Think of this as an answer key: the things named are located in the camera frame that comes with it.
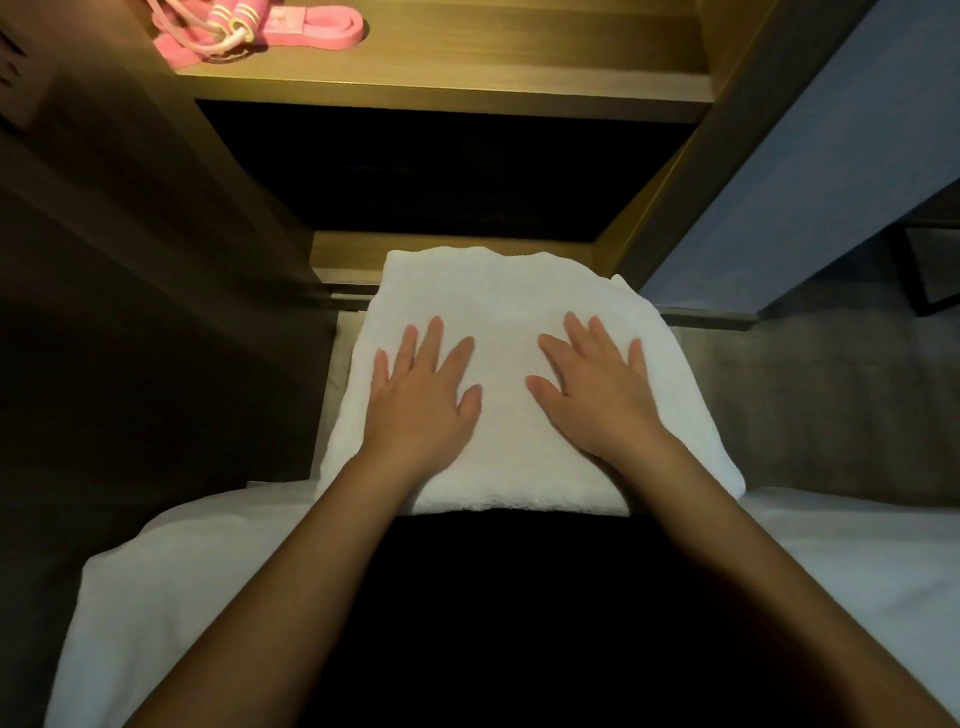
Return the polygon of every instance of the pink resistance band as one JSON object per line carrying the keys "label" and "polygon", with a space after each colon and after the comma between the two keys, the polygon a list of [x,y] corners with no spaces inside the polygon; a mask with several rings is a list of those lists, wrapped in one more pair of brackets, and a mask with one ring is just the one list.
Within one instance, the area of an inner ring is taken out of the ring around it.
{"label": "pink resistance band", "polygon": [[[270,0],[147,0],[154,24],[162,31],[154,41],[170,65],[184,68],[206,59],[225,61],[243,55],[245,46],[306,46],[346,50],[363,40],[363,16],[353,8],[270,6]],[[185,26],[178,24],[178,19]]]}

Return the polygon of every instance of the black opening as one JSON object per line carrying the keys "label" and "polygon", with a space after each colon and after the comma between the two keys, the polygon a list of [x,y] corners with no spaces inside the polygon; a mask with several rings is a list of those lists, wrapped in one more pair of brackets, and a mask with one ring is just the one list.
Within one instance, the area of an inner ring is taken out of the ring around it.
{"label": "black opening", "polygon": [[694,129],[533,116],[200,102],[314,230],[591,242]]}

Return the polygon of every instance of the bare skin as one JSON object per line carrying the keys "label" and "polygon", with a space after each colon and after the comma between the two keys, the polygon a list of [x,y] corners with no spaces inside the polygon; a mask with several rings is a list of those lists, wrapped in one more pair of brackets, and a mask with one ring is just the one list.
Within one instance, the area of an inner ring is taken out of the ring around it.
{"label": "bare skin", "polygon": [[[944,709],[737,505],[661,424],[635,340],[625,362],[593,318],[540,347],[563,390],[527,387],[574,445],[616,468],[676,547],[735,584],[826,666],[857,726],[955,726]],[[128,726],[263,728],[296,722],[337,643],[377,545],[404,501],[469,442],[479,386],[457,402],[473,351],[438,369],[443,323],[393,372],[374,360],[364,443],[303,521],[160,683]]]}

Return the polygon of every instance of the gray wall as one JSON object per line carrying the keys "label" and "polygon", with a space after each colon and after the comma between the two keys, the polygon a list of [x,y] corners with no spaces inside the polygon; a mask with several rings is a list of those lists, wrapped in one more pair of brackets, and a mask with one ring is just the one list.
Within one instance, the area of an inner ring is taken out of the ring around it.
{"label": "gray wall", "polygon": [[641,293],[758,312],[960,178],[960,0],[879,0]]}

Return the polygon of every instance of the forearm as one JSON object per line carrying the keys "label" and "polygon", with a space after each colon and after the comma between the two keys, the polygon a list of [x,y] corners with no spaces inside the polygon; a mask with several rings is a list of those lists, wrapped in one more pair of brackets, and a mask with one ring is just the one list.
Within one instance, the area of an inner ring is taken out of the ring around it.
{"label": "forearm", "polygon": [[655,438],[651,447],[656,457],[634,448],[618,469],[681,552],[816,658],[854,725],[956,725],[676,438]]}
{"label": "forearm", "polygon": [[409,492],[385,470],[351,460],[128,725],[292,724]]}

